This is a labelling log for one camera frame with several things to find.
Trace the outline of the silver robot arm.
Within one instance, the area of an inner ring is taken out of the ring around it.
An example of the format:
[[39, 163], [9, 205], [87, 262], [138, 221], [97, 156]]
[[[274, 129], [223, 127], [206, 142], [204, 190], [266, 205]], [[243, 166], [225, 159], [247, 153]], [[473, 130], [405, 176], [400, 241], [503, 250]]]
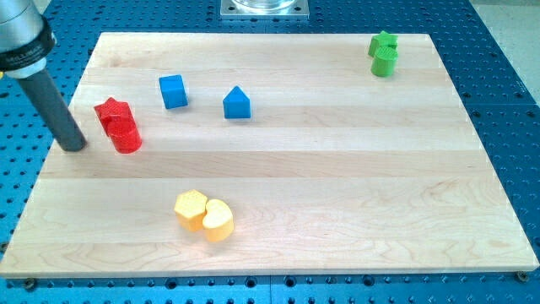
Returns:
[[1, 71], [15, 79], [59, 146], [83, 149], [86, 139], [46, 68], [56, 45], [47, 19], [31, 0], [1, 0]]

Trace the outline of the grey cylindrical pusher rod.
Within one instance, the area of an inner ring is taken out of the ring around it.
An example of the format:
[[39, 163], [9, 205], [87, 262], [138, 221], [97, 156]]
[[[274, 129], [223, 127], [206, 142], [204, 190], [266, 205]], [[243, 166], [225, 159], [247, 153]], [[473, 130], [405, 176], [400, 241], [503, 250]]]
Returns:
[[85, 147], [86, 139], [46, 68], [17, 82], [64, 151]]

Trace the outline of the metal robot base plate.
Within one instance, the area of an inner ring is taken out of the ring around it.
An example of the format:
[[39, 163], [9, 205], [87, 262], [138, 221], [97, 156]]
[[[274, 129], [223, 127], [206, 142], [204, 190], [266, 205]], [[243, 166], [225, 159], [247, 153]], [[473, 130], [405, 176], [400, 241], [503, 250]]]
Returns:
[[308, 0], [221, 0], [221, 19], [303, 20], [310, 16]]

